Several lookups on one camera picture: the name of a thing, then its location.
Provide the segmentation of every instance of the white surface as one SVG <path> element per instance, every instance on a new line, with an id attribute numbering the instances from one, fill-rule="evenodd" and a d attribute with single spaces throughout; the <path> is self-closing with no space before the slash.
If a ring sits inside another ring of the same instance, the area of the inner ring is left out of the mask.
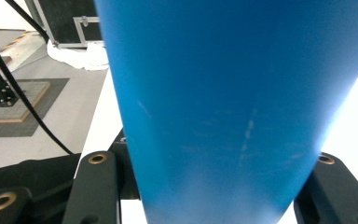
<path id="1" fill-rule="evenodd" d="M 108 73 L 82 157 L 92 151 L 107 150 L 121 129 L 116 96 L 112 92 L 112 79 Z M 323 151 L 341 159 L 358 179 L 358 80 L 342 106 Z M 139 201 L 122 201 L 122 216 L 124 224 L 146 223 Z M 292 223 L 296 223 L 293 204 L 289 206 L 279 224 Z"/>
<path id="2" fill-rule="evenodd" d="M 121 123 L 116 93 L 109 69 L 89 127 L 89 134 L 87 135 L 81 158 L 94 151 L 106 151 L 112 145 L 122 127 L 123 124 Z"/>
<path id="3" fill-rule="evenodd" d="M 106 49 L 100 45 L 88 43 L 87 50 L 59 49 L 48 41 L 48 56 L 74 68 L 86 70 L 105 70 L 109 67 Z"/>
<path id="4" fill-rule="evenodd" d="M 31 16 L 24 0 L 17 0 L 16 3 Z M 0 0 L 0 29 L 34 31 L 34 27 L 28 24 L 5 0 Z"/>
<path id="5" fill-rule="evenodd" d="M 112 76 L 108 70 L 81 158 L 94 151 L 106 151 L 112 145 L 122 126 Z M 121 200 L 121 210 L 124 224 L 146 223 L 141 201 Z"/>

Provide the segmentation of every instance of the blue cylinder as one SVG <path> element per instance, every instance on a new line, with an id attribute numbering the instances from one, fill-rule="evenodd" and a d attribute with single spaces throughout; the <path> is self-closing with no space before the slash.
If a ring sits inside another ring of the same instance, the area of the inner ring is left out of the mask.
<path id="1" fill-rule="evenodd" d="M 96 0 L 148 223 L 274 223 L 358 76 L 358 1 Z"/>

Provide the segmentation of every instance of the wooden board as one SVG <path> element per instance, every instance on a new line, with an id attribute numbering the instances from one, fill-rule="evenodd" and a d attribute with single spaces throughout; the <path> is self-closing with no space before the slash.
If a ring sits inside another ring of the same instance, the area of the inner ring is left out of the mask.
<path id="1" fill-rule="evenodd" d="M 33 106 L 37 105 L 50 87 L 49 82 L 23 82 L 19 83 L 19 85 L 25 91 L 25 95 Z M 12 107 L 0 107 L 0 123 L 23 122 L 29 114 L 30 111 L 19 100 Z"/>

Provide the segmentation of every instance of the white backdrop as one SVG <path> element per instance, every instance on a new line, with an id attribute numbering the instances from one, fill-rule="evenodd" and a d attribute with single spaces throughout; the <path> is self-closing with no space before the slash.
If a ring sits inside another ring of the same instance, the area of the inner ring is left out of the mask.
<path id="1" fill-rule="evenodd" d="M 26 6 L 24 0 L 17 0 L 16 3 L 29 14 L 28 7 Z M 29 25 L 28 22 L 23 19 L 5 0 L 0 0 L 0 29 L 34 30 L 34 28 Z"/>

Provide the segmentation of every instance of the black cable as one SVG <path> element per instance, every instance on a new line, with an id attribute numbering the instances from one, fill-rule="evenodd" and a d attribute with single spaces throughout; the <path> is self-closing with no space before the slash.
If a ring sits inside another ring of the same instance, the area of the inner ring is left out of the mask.
<path id="1" fill-rule="evenodd" d="M 31 103 L 28 101 L 27 97 L 25 96 L 24 92 L 21 90 L 21 87 L 17 83 L 16 79 L 11 75 L 10 71 L 8 70 L 5 62 L 2 60 L 0 56 L 0 68 L 7 78 L 7 81 L 10 83 L 10 85 L 13 87 L 13 90 L 19 95 L 20 99 L 24 102 L 25 106 L 29 109 L 31 114 L 34 116 L 36 121 L 39 123 L 40 127 L 46 132 L 46 134 L 55 142 L 57 145 L 59 145 L 66 153 L 69 155 L 74 154 L 72 151 L 70 151 L 46 126 L 46 124 L 43 122 L 43 120 L 39 117 L 39 115 L 34 110 Z"/>
<path id="2" fill-rule="evenodd" d="M 22 7 L 20 7 L 15 1 L 13 0 L 6 0 L 6 2 L 13 7 L 14 10 L 17 11 L 17 13 L 19 13 L 19 15 L 21 15 L 26 21 L 28 21 L 28 23 L 30 25 L 32 25 L 32 27 L 34 27 L 36 29 L 36 31 L 43 37 L 43 39 L 45 39 L 46 44 L 48 43 L 48 34 L 46 34 L 46 31 L 40 27 L 39 24 L 37 24 L 36 21 L 34 21 L 34 19 L 32 19 L 32 17 L 30 17 L 25 11 L 24 9 L 22 9 Z"/>

